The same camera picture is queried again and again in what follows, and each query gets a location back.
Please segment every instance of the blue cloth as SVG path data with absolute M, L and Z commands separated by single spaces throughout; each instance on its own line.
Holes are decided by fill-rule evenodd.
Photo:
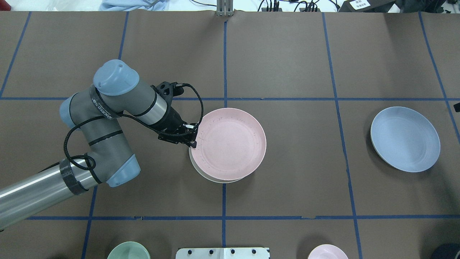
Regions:
M 103 0 L 99 11 L 132 11 L 144 9 L 149 11 L 163 11 L 166 0 Z

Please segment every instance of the dark blue object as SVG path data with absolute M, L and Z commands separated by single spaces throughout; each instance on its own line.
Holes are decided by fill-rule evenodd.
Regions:
M 460 254 L 460 244 L 442 244 L 434 250 L 431 259 L 457 259 Z

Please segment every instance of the white metal plate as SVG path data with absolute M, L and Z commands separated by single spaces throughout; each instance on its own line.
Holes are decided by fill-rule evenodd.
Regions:
M 270 248 L 182 248 L 176 259 L 270 259 Z

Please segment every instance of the green bowl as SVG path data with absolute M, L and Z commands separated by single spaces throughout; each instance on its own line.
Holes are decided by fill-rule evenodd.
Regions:
M 116 246 L 107 259 L 150 259 L 150 255 L 143 245 L 129 241 Z

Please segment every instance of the red object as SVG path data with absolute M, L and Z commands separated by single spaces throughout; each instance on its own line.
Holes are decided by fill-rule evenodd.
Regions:
M 0 11 L 11 11 L 11 5 L 6 0 L 0 0 Z

